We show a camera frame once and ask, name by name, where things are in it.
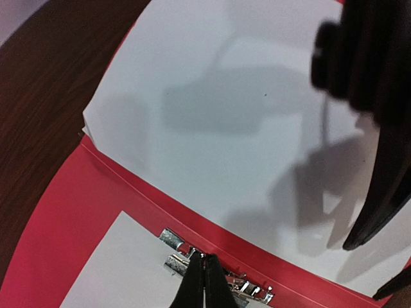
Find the red file folder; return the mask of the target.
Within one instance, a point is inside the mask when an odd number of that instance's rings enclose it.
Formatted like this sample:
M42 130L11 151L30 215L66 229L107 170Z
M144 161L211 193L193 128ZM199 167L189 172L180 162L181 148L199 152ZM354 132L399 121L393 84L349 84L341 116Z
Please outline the red file folder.
M213 223L102 153L87 134L36 206L5 280L7 307L61 304L115 219L169 228L274 289L275 307L369 307L371 296L300 268Z

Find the small white paper sheet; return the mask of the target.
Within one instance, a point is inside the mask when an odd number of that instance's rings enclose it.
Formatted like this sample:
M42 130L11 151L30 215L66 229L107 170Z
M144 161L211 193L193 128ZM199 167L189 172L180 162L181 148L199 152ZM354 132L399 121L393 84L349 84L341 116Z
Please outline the small white paper sheet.
M125 212L115 219L62 307L169 307L188 259Z

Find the metal spine folder clip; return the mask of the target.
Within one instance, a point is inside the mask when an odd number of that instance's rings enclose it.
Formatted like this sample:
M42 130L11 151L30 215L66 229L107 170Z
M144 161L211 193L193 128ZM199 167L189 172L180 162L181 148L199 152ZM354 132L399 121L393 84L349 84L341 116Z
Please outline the metal spine folder clip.
M190 258L195 253L201 253L204 256L204 269L205 258L207 255L197 247L185 242L183 238L177 235L172 230L165 228L159 236L159 239L172 248L175 253L169 255L164 263L164 266L168 268L173 274L177 274L182 277L185 275L189 266ZM272 293L272 287L261 287L252 283L247 279L247 274L236 274L225 268L223 268L227 283L231 289L232 295L238 304L238 307L249 307L250 304L259 303L261 305L268 305L274 297ZM206 307L206 295L205 295L205 273L204 273L204 306Z

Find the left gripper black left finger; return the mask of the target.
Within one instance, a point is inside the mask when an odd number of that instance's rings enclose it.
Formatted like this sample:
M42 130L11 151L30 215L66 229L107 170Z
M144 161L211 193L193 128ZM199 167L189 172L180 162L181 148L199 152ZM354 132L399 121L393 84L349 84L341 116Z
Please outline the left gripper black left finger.
M171 308L202 308L204 306L204 256L195 253L182 278Z

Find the large white paper sheet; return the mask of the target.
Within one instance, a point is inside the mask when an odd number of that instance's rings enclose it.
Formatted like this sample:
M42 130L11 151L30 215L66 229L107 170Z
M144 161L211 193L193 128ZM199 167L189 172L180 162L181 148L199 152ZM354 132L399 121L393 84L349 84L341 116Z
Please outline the large white paper sheet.
M151 1L83 116L106 156L208 220L367 296L410 257L410 207L347 252L371 179L371 119L315 90L336 1Z

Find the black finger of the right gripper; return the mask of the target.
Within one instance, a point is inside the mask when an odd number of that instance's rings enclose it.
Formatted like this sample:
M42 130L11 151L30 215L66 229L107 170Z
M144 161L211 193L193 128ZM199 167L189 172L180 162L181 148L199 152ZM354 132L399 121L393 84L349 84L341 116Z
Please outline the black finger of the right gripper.
M355 250L369 242L409 199L410 131L383 125L367 197L343 249Z
M405 268L387 283L381 286L372 296L375 301L382 300L394 293L408 287L411 282L411 268Z

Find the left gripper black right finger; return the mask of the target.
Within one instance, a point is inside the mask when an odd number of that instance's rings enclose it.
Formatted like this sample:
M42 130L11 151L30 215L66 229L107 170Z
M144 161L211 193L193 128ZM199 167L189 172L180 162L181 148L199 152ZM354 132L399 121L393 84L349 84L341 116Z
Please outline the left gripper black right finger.
M205 306L207 308L238 308L217 255L205 257Z

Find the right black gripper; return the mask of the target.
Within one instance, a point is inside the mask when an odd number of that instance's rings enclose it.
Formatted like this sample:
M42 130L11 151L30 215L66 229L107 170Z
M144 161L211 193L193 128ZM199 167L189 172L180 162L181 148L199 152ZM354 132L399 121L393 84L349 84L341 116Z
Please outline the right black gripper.
M311 84L380 125L410 126L410 1L345 1L320 24Z

